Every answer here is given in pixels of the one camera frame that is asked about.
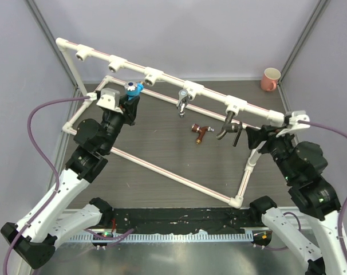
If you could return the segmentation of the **blue plastic faucet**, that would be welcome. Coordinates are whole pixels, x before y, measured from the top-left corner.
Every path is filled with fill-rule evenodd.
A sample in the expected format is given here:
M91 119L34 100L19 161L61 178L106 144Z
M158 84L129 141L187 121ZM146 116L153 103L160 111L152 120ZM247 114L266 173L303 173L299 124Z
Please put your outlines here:
M128 100L132 100L134 97L138 96L144 89L143 82L127 82L124 85L125 94L128 96Z

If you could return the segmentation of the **white PVC pipe frame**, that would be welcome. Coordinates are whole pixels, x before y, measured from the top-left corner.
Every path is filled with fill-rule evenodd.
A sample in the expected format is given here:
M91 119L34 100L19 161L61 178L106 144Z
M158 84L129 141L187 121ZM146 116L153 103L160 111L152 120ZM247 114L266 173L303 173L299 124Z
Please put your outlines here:
M59 50L61 51L65 61L67 62L67 65L69 66L70 70L72 71L72 74L74 76L74 78L77 81L78 87L81 88L82 94L83 95L87 95L87 91L85 89L85 85L83 84L80 74L78 73L77 68L74 65L74 62L72 61L71 56L68 54L68 50L74 50L76 51L76 58L80 61L85 61L88 57L94 57L94 58L98 58L101 60L104 60L106 62L108 62L108 68L111 72L117 72L119 69L129 69L138 73L142 73L145 78L143 83L148 85L148 86L153 86L155 82L157 81L161 81L161 82L165 82L165 83L169 83L172 84L174 86L177 86L180 88L180 90L182 89L186 89L190 95L190 101L193 100L196 96L205 96L209 99L213 99L215 101L218 101L222 104L224 104L226 106L226 115L222 116L219 115L217 113L211 112L209 110L191 105L188 103L188 105L186 106L185 109L189 109L190 111L194 111L197 113L200 113L202 115L211 117L213 119L217 119L220 121L225 120L226 116L227 116L227 112L228 111L232 111L235 113L234 117L236 115L238 115L238 113L240 111L245 111L248 113L252 113L254 115L258 115L260 117L264 117L265 119L267 119L268 121L274 123L274 125L276 126L280 126L281 123L283 122L284 119L284 114L277 112L277 111L273 111L273 110L267 110L261 107L257 107L255 105L249 104L247 101L239 99L237 97L234 96L230 96L230 95L223 95L219 92L213 91L211 89L206 88L203 85L200 85L198 83L189 81L189 80L182 80L179 79L177 77L168 75L160 70L154 69L154 68L150 68L150 67L144 67L135 63L132 63L130 61L127 61L121 57L118 56L114 56L114 55L108 55L106 53L103 52L99 52L98 50L95 50L91 47L85 46L85 45L81 45L81 44L75 44L72 43L70 41L67 41L63 38L57 38L56 39L56 44L59 48ZM153 92L147 89L143 89L141 91L143 94L157 98L159 100L163 100L166 101L168 103L172 103L172 104L177 104L178 103L178 99L175 100L171 97L162 95L160 93L157 92ZM232 119L233 123L238 123L240 121L234 120L234 117ZM243 178L242 181L240 183L239 186L239 190L236 194L235 197L228 197L225 196L223 194L220 194L212 189L206 188L200 184L197 184L191 180L188 180L186 178L183 178L181 176L178 176L176 174L170 173L166 170L164 170L163 168L153 165L151 163L148 163L142 159L136 158L133 155L130 155L122 150L118 150L117 148L113 148L112 149L112 153L118 156L121 156L131 162L134 162L138 165L141 165L147 169L150 169L158 174L161 174L167 178L170 178L176 182L179 182L183 185L186 185L192 189L195 189L201 193L204 193L210 197L213 197L219 201L222 201L226 204L228 204L229 206L235 208L235 209L239 209L242 207L243 204L243 197L247 188L247 184L249 182L250 179L250 175L253 172L253 169L258 161L258 159L260 158L260 153L258 152L259 150L259 146L255 149L253 149L251 151L251 154L247 160L247 163L245 165L245 170L244 170L244 174L243 174Z

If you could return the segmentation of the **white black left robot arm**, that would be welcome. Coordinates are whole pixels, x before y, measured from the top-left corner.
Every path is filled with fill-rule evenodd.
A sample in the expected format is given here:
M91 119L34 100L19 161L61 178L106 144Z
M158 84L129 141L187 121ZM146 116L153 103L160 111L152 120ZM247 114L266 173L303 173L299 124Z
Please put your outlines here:
M101 198L93 198L81 210L63 220L58 218L71 201L97 178L107 164L105 156L121 132L123 125L134 125L139 96L118 94L98 96L90 93L82 97L85 102L109 99L102 105L102 121L86 119L78 125L74 141L77 149L66 162L61 173L48 158L45 161L56 177L55 184L18 222L7 222L1 234L9 243L3 262L3 273L11 252L16 252L32 269L45 265L55 251L73 235L92 226L107 228L113 219L112 206Z

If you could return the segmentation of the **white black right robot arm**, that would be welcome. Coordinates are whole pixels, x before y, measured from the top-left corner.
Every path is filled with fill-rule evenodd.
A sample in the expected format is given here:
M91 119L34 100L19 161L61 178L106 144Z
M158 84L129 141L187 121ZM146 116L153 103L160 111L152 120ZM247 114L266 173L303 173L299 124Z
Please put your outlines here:
M317 243L290 225L268 196L250 203L249 220L267 226L296 256L305 274L347 274L347 236L341 206L333 186L322 176L328 165L321 147L311 142L292 144L281 128L264 125L246 129L249 148L270 154L289 187L291 200L306 218Z

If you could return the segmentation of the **grey plastic faucet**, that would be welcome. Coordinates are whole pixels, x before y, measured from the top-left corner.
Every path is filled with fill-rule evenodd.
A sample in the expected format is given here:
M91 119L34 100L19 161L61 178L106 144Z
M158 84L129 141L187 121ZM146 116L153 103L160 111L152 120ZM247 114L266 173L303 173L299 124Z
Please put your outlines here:
M238 122L238 123L233 123L232 119L234 117L235 113L232 111L228 111L227 112L227 116L224 120L224 123L221 127L220 132L216 135L216 138L218 140L222 140L226 134L228 133L235 133L236 136L234 137L234 140L232 142L232 146L236 147L240 138L240 135L243 131L243 124L242 122Z

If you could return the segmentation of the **chrome metal faucet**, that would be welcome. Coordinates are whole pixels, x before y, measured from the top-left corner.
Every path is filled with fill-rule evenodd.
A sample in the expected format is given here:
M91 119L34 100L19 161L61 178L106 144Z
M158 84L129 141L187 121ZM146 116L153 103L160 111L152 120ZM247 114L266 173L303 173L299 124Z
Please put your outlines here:
M190 95L186 89L180 90L178 95L179 95L179 99L178 99L178 103L176 107L178 109L179 117L183 118L185 115L185 108L190 101Z

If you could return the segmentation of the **pink ceramic mug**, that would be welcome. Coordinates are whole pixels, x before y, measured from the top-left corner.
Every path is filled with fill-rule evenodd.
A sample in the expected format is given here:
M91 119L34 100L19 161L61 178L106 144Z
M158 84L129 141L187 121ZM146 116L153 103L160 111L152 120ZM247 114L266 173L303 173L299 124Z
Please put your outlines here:
M278 69L266 68L261 79L261 89L267 92L274 91L280 78L281 72Z

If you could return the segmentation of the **brown plastic faucet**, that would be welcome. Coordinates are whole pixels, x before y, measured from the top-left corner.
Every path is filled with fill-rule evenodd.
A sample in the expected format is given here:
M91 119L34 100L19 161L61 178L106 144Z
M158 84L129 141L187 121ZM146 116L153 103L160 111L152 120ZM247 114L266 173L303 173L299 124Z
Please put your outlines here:
M201 144L204 135L207 132L214 132L214 129L209 126L201 127L198 124L193 124L191 127L191 131L198 134L198 137L196 138L196 144Z

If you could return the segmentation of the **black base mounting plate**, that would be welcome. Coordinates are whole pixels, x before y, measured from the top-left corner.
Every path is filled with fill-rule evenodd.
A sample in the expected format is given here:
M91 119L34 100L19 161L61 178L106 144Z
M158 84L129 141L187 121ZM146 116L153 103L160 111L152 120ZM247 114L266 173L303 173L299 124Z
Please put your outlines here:
M130 208L114 209L97 225L98 228L115 229L135 234L208 234L243 233L245 228L264 227L249 209L232 207L204 208Z

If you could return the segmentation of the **aluminium corner profile left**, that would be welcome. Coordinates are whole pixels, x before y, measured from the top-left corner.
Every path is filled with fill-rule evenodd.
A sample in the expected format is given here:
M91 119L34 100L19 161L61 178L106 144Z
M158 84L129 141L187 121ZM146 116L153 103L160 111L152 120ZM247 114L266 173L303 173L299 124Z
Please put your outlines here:
M54 37L50 28L48 27L48 25L47 25L43 15L41 14L36 2L34 0L24 0L24 3L27 6L27 8L29 9L34 20L36 21L38 27L41 29L42 34L44 35L46 41L48 42L49 46L51 47L51 49L53 51L55 57L59 61L60 65L62 66L64 72L67 74L73 87L78 88L77 81L74 78L69 66L67 65L67 62L65 61L61 51L59 50L59 48L55 42L56 38Z

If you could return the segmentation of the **aluminium corner profile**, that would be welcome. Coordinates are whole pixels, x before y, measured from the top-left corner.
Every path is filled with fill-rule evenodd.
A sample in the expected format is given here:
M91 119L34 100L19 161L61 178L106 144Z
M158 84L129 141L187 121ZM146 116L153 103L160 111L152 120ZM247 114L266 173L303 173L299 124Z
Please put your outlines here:
M310 35L312 34L317 22L322 17L323 13L325 12L327 6L329 5L330 0L319 0L317 1L309 19L306 22L306 25L301 31L301 34L299 35L297 42L293 46L282 70L281 70L281 78L279 79L279 84L282 83L282 81L286 78L286 75L288 74L289 70L294 64L294 61L300 54L302 48L305 46L307 40L309 39Z
M51 47L51 49L53 51L55 57L59 61L60 65L62 66L64 72L67 74L73 87L78 88L77 81L74 78L69 66L67 65L67 62L65 61L61 51L59 50L59 48L55 42L56 38L54 37L50 28L48 27L48 25L47 25L43 15L41 14L36 2L34 0L24 0L24 3L27 6L27 8L29 9L34 20L36 21L38 27L41 29L42 34L44 35L46 41L48 42L49 46Z

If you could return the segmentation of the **aluminium corner profile right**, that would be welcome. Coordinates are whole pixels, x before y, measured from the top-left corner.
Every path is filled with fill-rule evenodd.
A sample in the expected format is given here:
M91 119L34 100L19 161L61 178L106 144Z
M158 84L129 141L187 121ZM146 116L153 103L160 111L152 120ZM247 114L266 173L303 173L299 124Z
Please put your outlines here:
M327 6L329 5L330 0L319 0L317 1L309 19L306 22L306 25L301 31L301 34L299 35L297 42L293 46L282 70L281 70L281 78L279 79L279 84L282 83L282 81L286 78L286 75L288 74L289 70L294 64L294 61L300 54L302 48L305 46L307 40L309 39L310 35L312 34L317 22L322 17L323 13L325 12Z

